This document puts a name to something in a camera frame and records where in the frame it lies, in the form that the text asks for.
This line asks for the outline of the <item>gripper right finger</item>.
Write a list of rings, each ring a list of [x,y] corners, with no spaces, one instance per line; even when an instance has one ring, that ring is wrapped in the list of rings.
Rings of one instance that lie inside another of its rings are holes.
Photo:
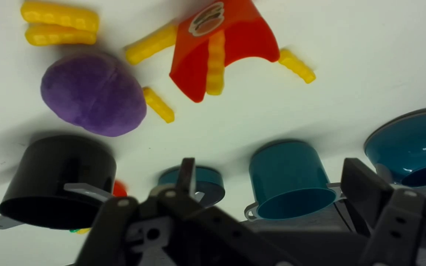
[[[358,266],[416,266],[426,249],[426,197],[392,187],[357,158],[344,159],[341,191],[372,228]]]

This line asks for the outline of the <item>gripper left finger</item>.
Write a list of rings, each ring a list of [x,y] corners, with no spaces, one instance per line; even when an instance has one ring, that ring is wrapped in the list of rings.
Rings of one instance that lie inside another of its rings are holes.
[[[139,266],[159,249],[176,266],[299,266],[218,207],[202,207],[195,186],[196,161],[184,158],[176,184],[152,189],[145,202],[107,200],[74,266]]]

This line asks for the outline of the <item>orange toy fries container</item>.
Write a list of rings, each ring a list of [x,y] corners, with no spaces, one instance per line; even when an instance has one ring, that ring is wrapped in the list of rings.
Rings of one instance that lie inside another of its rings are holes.
[[[279,47],[267,22],[252,0],[215,0],[180,22],[170,78],[191,101],[206,93],[208,42],[223,30],[225,68],[243,58],[277,62]]]

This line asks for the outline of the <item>red toy piece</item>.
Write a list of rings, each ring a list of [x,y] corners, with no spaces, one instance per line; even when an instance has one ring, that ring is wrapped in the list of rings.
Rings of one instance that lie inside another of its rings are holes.
[[[128,195],[126,185],[120,180],[115,180],[112,194],[115,197],[126,197]]]

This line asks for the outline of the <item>teal toy bowl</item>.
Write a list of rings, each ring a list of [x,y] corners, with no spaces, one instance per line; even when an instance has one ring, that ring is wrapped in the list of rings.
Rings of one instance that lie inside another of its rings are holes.
[[[364,152],[379,177],[408,187],[426,186],[426,108],[406,113],[377,128]]]

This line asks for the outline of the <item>black toy pot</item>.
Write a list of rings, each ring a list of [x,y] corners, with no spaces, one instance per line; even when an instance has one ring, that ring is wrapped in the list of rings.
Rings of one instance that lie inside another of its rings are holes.
[[[22,224],[89,228],[113,197],[116,168],[113,155],[96,141],[73,135],[35,141],[0,203],[0,230]]]

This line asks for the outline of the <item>teal toy pot lid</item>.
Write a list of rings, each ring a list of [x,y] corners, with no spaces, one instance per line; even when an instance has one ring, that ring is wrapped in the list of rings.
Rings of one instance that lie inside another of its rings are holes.
[[[180,166],[167,169],[158,179],[157,185],[176,184]],[[212,207],[225,197],[223,177],[214,168],[197,166],[195,200],[203,207]]]

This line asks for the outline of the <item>teal toy pot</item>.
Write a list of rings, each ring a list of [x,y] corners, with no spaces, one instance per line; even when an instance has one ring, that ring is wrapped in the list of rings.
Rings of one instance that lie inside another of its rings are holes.
[[[293,219],[318,212],[340,199],[317,151],[303,141],[282,141],[257,150],[249,165],[255,202],[248,221]]]

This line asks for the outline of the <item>yellow toy fry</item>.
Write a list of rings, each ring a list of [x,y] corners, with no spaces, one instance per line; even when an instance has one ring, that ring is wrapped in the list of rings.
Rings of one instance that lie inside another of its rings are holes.
[[[29,23],[60,25],[92,33],[98,32],[100,19],[96,12],[52,2],[26,1],[20,8]]]
[[[211,35],[208,42],[208,61],[206,76],[206,93],[218,96],[224,88],[225,71],[225,42],[226,37],[223,30]]]
[[[166,123],[175,120],[174,111],[149,86],[143,88],[143,95],[147,105]]]
[[[59,25],[32,25],[25,32],[29,44],[45,47],[61,44],[88,44],[97,41],[97,34]]]
[[[316,79],[314,71],[290,50],[281,49],[278,62],[298,75],[306,84],[310,84]]]
[[[154,54],[176,44],[179,26],[169,23],[150,33],[148,36],[130,44],[125,50],[125,57],[130,65],[137,65]]]

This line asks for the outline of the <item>purple plush toy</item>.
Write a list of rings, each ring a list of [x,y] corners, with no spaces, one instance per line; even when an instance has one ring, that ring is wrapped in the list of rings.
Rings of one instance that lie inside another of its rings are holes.
[[[137,79],[124,63],[105,53],[59,59],[42,76],[40,92],[61,120],[106,137],[135,130],[147,113]]]

